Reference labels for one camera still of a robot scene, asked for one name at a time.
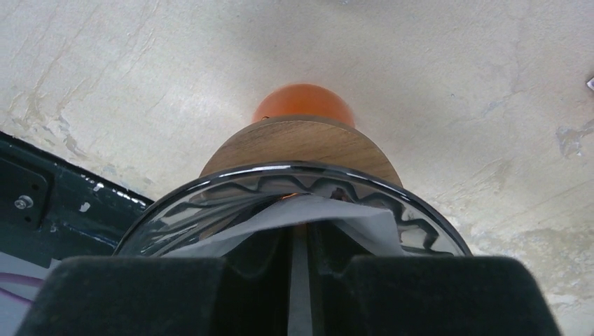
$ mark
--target black rim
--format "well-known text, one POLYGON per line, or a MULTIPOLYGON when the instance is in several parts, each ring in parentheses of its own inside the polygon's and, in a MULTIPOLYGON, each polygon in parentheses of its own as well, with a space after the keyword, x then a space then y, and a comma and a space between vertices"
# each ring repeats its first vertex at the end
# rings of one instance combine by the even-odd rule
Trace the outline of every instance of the black rim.
POLYGON ((203 188, 213 183, 220 183, 232 179, 236 176, 251 176, 254 174, 260 174, 262 171, 266 172, 316 172, 320 174, 326 174, 328 176, 348 176, 349 179, 355 179, 359 183, 373 186, 381 191, 391 194, 397 197, 402 202, 408 203, 416 209, 423 212, 426 216, 430 217, 439 227, 458 245, 464 255, 471 256, 472 253, 462 236, 453 227, 453 225, 443 217, 437 210, 431 205, 426 203, 417 195, 412 192, 398 187, 393 183, 382 180, 381 178, 365 174, 361 171, 344 168, 341 166, 335 166, 332 164, 314 164, 303 161, 289 161, 289 162, 268 162, 262 164, 250 164, 246 166, 236 167, 233 169, 226 169, 213 173, 201 178, 197 178, 194 181, 188 182, 181 187, 169 192, 165 196, 161 197, 157 202, 153 203, 145 212, 138 217, 138 219, 130 226, 128 231, 122 237, 120 243, 117 245, 114 255, 117 255, 122 246, 130 238, 132 233, 147 219, 152 217, 155 213, 162 211, 162 208, 167 207, 171 203, 178 199, 194 193, 197 189, 203 188), (260 167, 265 167, 262 170, 255 170, 260 167))

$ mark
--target white paper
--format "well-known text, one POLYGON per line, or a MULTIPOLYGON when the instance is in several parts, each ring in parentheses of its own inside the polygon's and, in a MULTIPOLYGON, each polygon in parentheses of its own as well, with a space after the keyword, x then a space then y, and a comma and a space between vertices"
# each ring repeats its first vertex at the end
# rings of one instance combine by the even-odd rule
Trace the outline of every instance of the white paper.
POLYGON ((253 233, 307 223, 334 225, 377 256, 403 256, 394 214, 388 209, 347 203, 315 195, 283 199, 249 220, 194 244, 166 253, 165 257, 220 257, 253 233))

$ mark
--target purple line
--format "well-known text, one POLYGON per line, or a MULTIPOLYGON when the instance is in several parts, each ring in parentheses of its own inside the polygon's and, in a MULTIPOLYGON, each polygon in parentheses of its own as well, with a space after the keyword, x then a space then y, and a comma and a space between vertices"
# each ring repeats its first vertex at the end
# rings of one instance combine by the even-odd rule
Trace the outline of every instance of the purple line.
MULTIPOLYGON (((41 287, 43 284, 43 279, 34 278, 32 276, 20 275, 20 274, 12 274, 12 273, 1 273, 0 272, 0 283, 6 282, 9 284, 17 284, 17 285, 25 285, 31 287, 41 287)), ((17 302, 20 302, 25 305, 30 305, 32 300, 27 299, 26 297, 22 297, 20 295, 16 295, 9 290, 4 288, 0 288, 0 294, 11 298, 17 302)))

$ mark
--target dark green metal frame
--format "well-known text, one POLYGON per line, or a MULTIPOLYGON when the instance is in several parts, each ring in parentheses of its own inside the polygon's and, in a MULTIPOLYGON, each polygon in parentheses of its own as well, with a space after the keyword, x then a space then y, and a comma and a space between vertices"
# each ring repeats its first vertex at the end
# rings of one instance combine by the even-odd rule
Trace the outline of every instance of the dark green metal frame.
POLYGON ((42 267, 70 256, 109 256, 152 203, 0 132, 1 252, 42 267), (34 204, 18 209, 21 195, 34 204))

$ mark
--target orange ball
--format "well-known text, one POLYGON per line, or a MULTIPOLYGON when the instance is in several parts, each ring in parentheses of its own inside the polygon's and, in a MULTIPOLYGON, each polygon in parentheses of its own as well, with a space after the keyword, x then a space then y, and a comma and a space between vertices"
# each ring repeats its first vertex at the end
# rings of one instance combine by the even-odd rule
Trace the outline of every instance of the orange ball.
POLYGON ((256 109, 254 123, 279 116, 310 115, 354 127, 351 109, 334 92, 312 84, 293 84, 269 94, 256 109))

